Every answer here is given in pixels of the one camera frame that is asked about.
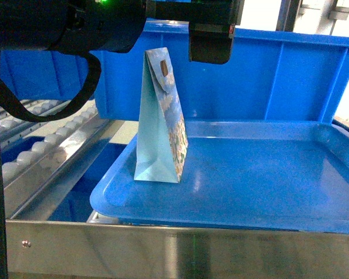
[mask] paper gift bag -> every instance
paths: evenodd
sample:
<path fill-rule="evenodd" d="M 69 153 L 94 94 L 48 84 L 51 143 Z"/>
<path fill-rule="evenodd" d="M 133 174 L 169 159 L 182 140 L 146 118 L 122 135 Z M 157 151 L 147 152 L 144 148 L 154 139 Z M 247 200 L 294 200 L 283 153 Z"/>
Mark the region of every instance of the paper gift bag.
<path fill-rule="evenodd" d="M 187 145 L 168 50 L 145 51 L 134 179 L 179 183 Z"/>

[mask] blue plastic tray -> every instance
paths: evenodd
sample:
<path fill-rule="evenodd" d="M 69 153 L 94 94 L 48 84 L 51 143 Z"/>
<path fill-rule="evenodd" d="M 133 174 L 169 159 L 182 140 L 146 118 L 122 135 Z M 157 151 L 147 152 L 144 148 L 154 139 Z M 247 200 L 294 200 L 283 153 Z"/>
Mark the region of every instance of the blue plastic tray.
<path fill-rule="evenodd" d="M 349 134 L 316 122 L 188 121 L 180 184 L 134 181 L 136 140 L 91 195 L 140 224 L 349 233 Z"/>

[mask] stainless steel panel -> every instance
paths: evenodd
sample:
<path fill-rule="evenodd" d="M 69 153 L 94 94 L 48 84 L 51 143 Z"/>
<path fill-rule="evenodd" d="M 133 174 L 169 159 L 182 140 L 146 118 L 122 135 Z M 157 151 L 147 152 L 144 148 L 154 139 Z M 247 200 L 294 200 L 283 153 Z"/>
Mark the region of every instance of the stainless steel panel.
<path fill-rule="evenodd" d="M 9 273 L 10 279 L 107 279 L 101 277 L 85 277 L 55 274 L 36 274 L 36 273 Z"/>
<path fill-rule="evenodd" d="M 340 234 L 9 220 L 8 248 L 9 270 L 16 273 L 349 278 L 349 235 Z"/>

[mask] black strap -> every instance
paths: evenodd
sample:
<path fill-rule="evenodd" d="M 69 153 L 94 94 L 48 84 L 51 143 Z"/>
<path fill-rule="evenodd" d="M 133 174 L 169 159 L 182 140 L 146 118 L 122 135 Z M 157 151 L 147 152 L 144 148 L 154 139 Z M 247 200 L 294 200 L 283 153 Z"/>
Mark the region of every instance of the black strap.
<path fill-rule="evenodd" d="M 29 122 L 48 122 L 69 117 L 80 110 L 93 95 L 101 76 L 101 63 L 90 53 L 78 53 L 88 62 L 88 75 L 79 93 L 60 112 L 54 115 L 39 116 L 29 112 L 14 93 L 0 79 L 0 106 L 15 118 Z"/>

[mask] blue plastic crate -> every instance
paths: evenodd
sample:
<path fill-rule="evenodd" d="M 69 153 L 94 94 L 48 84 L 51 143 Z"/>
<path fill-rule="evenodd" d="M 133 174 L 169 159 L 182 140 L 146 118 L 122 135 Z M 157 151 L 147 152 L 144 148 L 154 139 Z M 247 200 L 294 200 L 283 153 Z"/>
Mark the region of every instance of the blue plastic crate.
<path fill-rule="evenodd" d="M 70 100 L 87 76 L 84 59 L 59 52 L 3 51 L 1 79 L 19 99 Z"/>
<path fill-rule="evenodd" d="M 138 120 L 144 51 L 167 47 L 186 119 L 330 123 L 349 79 L 349 38 L 236 30 L 225 65 L 188 61 L 187 25 L 150 21 L 127 54 L 102 63 L 95 98 L 102 117 Z M 1 75 L 20 99 L 75 96 L 87 66 L 53 52 L 3 52 Z"/>

